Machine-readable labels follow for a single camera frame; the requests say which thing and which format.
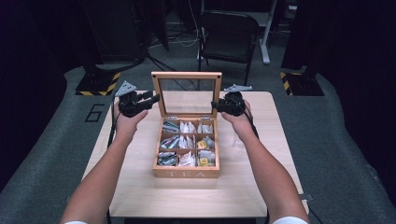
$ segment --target dark background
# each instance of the dark background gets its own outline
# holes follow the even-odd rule
[[[253,8],[258,4],[244,1],[236,8],[248,10],[247,3]],[[317,66],[318,72],[334,85],[344,110],[346,128],[367,161],[378,171],[390,199],[396,204],[394,8],[391,1],[375,4],[299,1],[282,67]],[[96,31],[92,29],[96,24],[86,13],[77,0],[0,2],[1,189],[28,155],[62,101],[66,89],[64,73],[82,66],[81,57],[89,57],[84,62],[94,63],[102,63],[106,58],[104,46],[98,44]],[[129,18],[128,13],[125,10],[121,15]],[[132,17],[129,23],[136,25]],[[135,28],[113,30],[115,37],[122,39],[127,32],[131,38],[126,39],[133,40],[117,43],[138,48],[141,40]],[[80,43],[84,43],[84,49],[78,49]],[[108,43],[106,46],[119,49]],[[136,57],[115,51],[110,54],[117,55],[127,61]]]

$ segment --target hand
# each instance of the hand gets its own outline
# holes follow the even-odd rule
[[[249,114],[248,111],[251,111],[251,110],[250,110],[250,103],[247,100],[245,100],[245,105],[246,105],[245,112],[247,114]],[[236,117],[234,115],[230,115],[225,112],[221,112],[221,116],[224,119],[231,122],[231,124],[233,125],[233,130],[236,132],[236,134],[238,134],[238,137],[239,137],[239,139],[241,139],[241,141],[244,141],[246,139],[246,137],[248,137],[248,136],[254,135],[251,124],[250,124],[248,118],[245,116],[245,114],[242,114],[242,115]]]
[[[114,105],[114,119],[117,119],[116,124],[116,138],[130,144],[134,139],[134,134],[137,131],[137,124],[146,117],[149,112],[143,110],[134,117],[128,118],[123,116],[119,110],[119,102]]]

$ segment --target wooden table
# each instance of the wooden table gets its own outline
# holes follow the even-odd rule
[[[274,99],[269,92],[244,91],[260,139],[286,167],[303,193]],[[110,110],[99,133],[84,176],[106,151]],[[113,217],[266,217],[267,208],[251,172],[244,149],[233,146],[231,124],[218,115],[219,178],[156,178],[152,172],[160,124],[157,104],[138,125],[128,147],[117,190],[110,206]]]

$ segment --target chair backrest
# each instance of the chair backrest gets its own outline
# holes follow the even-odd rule
[[[207,31],[240,32],[256,35],[259,24],[249,15],[226,11],[205,11],[200,17],[200,26]]]

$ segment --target gray carpet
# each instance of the gray carpet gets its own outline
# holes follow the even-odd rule
[[[285,93],[279,73],[285,71],[280,64],[287,40],[284,34],[275,36],[269,49],[270,65],[262,63],[259,49],[255,51],[248,85],[254,91],[273,94],[304,192],[314,198],[309,206],[323,223],[395,223],[395,208],[375,170],[345,129],[342,108],[332,85],[318,75],[324,97]],[[177,71],[196,71],[196,46],[187,48],[172,43],[169,52],[162,46],[150,48],[149,52]],[[122,65],[125,64],[108,63],[102,67]],[[243,73],[244,65],[210,61],[210,66],[204,64],[203,69],[223,72],[226,76],[223,88],[243,83],[231,77]],[[145,60],[121,73],[117,87],[127,80],[140,90],[153,90],[150,78],[153,70],[159,68]],[[82,178],[106,113],[97,122],[85,119],[93,105],[106,112],[111,101],[111,96],[76,96],[75,87],[83,75],[82,68],[64,75],[68,83],[64,100],[0,195],[0,223],[59,221],[65,198]],[[319,223],[312,212],[309,216],[312,223]],[[113,223],[123,223],[123,218],[113,217]]]

